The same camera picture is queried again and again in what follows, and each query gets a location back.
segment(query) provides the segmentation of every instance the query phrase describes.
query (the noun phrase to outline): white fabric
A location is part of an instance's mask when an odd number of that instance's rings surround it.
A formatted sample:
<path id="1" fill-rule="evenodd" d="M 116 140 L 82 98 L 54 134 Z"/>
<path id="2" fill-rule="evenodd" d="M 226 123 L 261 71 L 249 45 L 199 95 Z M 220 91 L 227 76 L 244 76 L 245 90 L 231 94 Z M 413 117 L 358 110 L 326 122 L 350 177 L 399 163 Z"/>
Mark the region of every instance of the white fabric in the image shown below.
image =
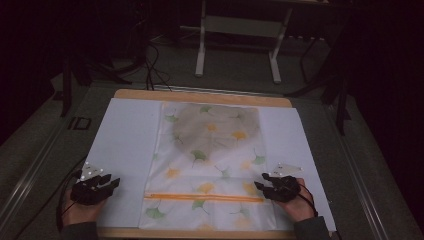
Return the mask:
<path id="1" fill-rule="evenodd" d="M 163 103 L 140 227 L 275 229 L 273 205 L 253 183 L 262 181 L 267 169 L 259 126 L 256 108 Z M 149 198 L 155 194 L 171 198 Z M 181 195 L 248 197 L 263 202 L 172 199 Z"/>

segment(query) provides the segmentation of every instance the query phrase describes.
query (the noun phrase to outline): white table leg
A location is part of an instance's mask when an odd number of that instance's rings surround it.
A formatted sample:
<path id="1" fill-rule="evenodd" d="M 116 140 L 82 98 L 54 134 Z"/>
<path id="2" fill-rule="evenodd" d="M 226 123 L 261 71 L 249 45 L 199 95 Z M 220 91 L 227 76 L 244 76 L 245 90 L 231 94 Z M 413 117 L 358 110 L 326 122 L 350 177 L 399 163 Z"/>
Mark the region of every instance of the white table leg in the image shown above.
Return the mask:
<path id="1" fill-rule="evenodd" d="M 278 69 L 278 63 L 277 63 L 277 55 L 278 55 L 278 52 L 280 51 L 280 46 L 281 46 L 281 43 L 283 42 L 284 34 L 286 33 L 287 25 L 289 23 L 292 11 L 293 11 L 293 8 L 287 9 L 286 17 L 284 18 L 284 22 L 281 24 L 281 28 L 278 33 L 277 43 L 275 44 L 274 50 L 269 52 L 269 62 L 271 64 L 272 78 L 274 79 L 274 83 L 276 84 L 281 83 L 280 71 Z"/>
<path id="2" fill-rule="evenodd" d="M 203 66 L 205 65 L 205 17 L 206 17 L 206 0 L 202 1 L 202 17 L 200 19 L 200 47 L 197 54 L 196 77 L 203 76 Z"/>

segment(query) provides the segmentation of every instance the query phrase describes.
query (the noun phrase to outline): gray floor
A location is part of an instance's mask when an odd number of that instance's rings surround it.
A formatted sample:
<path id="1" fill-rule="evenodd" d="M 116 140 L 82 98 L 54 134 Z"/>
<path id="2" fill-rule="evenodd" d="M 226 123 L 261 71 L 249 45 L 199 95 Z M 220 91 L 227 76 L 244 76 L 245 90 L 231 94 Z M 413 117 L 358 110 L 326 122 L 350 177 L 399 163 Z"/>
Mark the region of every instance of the gray floor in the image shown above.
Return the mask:
<path id="1" fill-rule="evenodd" d="M 185 39 L 178 46 L 156 44 L 160 52 L 156 67 L 170 75 L 168 84 L 173 90 L 214 89 L 281 97 L 284 92 L 304 86 L 298 66 L 299 57 L 307 47 L 302 40 L 287 39 L 283 43 L 278 57 L 283 78 L 281 85 L 272 83 L 267 52 L 263 47 L 246 49 L 235 46 L 236 50 L 232 50 L 234 48 L 213 40 L 207 45 L 202 78 L 194 77 L 197 57 L 195 39 Z M 327 52 L 328 48 L 323 42 L 313 48 L 305 59 L 308 76 L 316 73 Z M 150 59 L 155 56 L 152 49 L 149 49 L 149 56 Z M 135 82 L 132 88 L 144 88 L 145 74 L 145 69 L 142 69 L 125 78 Z M 124 87 L 128 86 L 119 86 L 101 77 L 96 78 L 90 88 L 75 86 L 74 104 L 68 118 L 59 118 L 61 103 L 49 100 L 3 144 L 0 149 L 2 206 L 29 164 L 40 158 L 45 159 L 41 174 L 16 216 L 11 218 L 4 239 L 12 239 L 37 212 L 71 166 L 88 153 L 110 98 L 117 89 Z M 343 239 L 424 239 L 354 99 L 348 99 L 347 111 L 351 120 L 345 121 L 346 136 L 342 137 L 334 126 L 335 106 L 322 105 L 319 101 L 321 92 L 322 89 L 318 89 L 291 100 L 302 119 Z M 67 130 L 73 116 L 92 118 L 90 129 Z M 54 198 L 20 239 L 59 238 L 55 229 L 56 202 L 57 198 Z"/>

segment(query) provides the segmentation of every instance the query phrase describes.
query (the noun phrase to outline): metal frame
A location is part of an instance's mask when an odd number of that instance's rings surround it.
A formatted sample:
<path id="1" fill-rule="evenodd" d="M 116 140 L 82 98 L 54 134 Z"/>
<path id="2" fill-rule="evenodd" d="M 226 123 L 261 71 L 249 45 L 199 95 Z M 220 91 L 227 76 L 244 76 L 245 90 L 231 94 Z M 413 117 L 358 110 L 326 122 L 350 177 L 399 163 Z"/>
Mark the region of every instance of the metal frame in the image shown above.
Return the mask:
<path id="1" fill-rule="evenodd" d="M 271 21 L 258 21 L 240 18 L 228 18 L 210 16 L 206 14 L 206 0 L 202 1 L 202 15 L 200 19 L 200 46 L 197 54 L 196 77 L 203 76 L 205 65 L 205 34 L 206 31 L 233 33 L 241 35 L 251 35 L 260 37 L 275 37 L 276 43 L 269 52 L 269 62 L 272 77 L 275 84 L 281 83 L 280 70 L 278 68 L 277 56 L 283 42 L 287 26 L 293 12 L 293 8 L 288 8 L 282 23 Z"/>

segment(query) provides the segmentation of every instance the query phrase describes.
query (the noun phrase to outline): orange stripe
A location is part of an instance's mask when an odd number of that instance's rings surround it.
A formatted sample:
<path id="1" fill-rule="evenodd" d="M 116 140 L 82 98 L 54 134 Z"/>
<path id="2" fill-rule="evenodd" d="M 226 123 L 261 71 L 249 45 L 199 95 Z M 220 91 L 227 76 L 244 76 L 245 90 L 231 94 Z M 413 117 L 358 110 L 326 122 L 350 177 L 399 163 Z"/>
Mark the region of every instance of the orange stripe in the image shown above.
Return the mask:
<path id="1" fill-rule="evenodd" d="M 215 200 L 230 202 L 263 202 L 264 199 L 257 197 L 231 196 L 231 195 L 199 195 L 199 194 L 166 194 L 153 193 L 144 196 L 148 199 L 169 199 L 169 200 Z"/>

